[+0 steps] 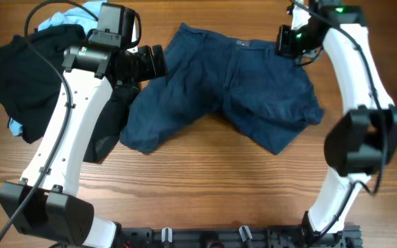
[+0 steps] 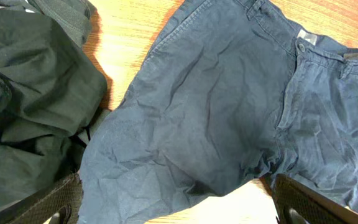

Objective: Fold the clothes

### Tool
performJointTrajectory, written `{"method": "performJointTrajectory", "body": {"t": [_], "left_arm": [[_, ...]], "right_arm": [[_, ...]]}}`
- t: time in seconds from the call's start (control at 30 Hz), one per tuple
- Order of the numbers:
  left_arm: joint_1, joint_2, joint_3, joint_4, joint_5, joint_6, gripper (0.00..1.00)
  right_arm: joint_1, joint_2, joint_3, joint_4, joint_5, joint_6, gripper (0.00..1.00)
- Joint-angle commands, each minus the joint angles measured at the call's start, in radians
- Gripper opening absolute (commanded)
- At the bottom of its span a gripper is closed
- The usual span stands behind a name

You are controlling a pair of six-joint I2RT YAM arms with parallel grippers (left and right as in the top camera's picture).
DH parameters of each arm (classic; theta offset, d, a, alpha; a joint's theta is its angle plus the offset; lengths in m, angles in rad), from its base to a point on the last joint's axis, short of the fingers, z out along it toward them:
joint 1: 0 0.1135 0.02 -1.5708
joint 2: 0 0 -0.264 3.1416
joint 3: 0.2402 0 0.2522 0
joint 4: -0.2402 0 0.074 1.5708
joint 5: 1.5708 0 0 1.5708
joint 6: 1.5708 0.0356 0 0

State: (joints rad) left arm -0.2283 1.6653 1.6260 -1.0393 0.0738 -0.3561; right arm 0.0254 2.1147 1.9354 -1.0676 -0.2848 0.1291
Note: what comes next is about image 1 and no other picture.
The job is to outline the dark blue shorts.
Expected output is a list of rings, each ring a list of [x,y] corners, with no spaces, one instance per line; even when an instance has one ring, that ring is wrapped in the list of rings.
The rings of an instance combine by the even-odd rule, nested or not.
[[[209,113],[273,154],[324,115],[300,66],[270,41],[241,40],[181,24],[165,50],[167,74],[133,101],[120,142],[149,154]]]

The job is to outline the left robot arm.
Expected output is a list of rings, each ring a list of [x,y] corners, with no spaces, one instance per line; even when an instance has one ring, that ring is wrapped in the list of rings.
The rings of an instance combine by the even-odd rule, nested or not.
[[[117,83],[165,76],[160,45],[141,45],[141,18],[104,3],[97,27],[63,54],[61,92],[41,144],[18,183],[5,182],[0,204],[7,227],[62,247],[122,247],[120,224],[95,215],[77,197],[83,157],[99,114]]]

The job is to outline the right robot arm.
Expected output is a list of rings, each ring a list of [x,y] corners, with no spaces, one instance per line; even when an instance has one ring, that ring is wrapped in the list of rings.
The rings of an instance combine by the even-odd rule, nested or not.
[[[287,13],[292,24],[280,27],[276,54],[303,65],[325,52],[342,98],[343,117],[325,139],[325,181],[301,227],[308,245],[330,245],[343,235],[359,192],[378,193],[397,148],[397,107],[376,69],[361,7],[292,1]]]

